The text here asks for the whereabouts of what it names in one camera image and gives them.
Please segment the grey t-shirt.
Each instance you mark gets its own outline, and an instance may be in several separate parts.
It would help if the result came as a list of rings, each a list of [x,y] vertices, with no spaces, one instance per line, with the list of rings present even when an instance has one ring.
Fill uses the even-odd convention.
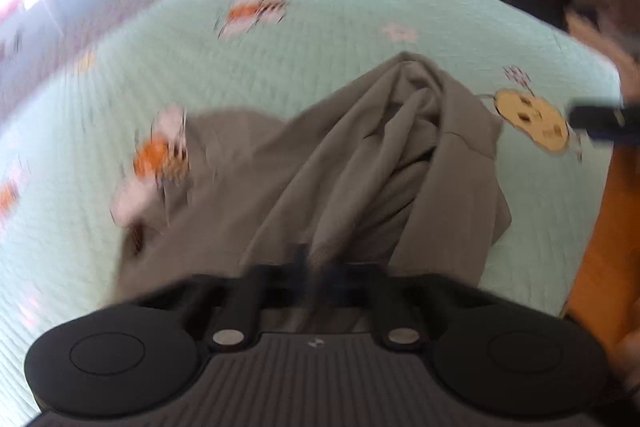
[[[501,119],[426,57],[401,53],[290,120],[250,109],[162,110],[149,176],[111,214],[125,232],[115,301],[194,274],[303,262],[309,298],[277,326],[348,329],[318,308],[330,265],[476,285],[510,227],[497,179]]]

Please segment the mint quilted bee bedspread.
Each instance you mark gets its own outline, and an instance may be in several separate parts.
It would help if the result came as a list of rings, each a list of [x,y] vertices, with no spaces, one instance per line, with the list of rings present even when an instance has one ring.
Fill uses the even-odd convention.
[[[614,66],[499,0],[160,0],[90,46],[1,130],[1,421],[37,407],[23,364],[51,327],[110,295],[119,231],[108,206],[134,146],[171,104],[288,118],[401,51],[483,98],[528,89],[559,108],[615,102]]]

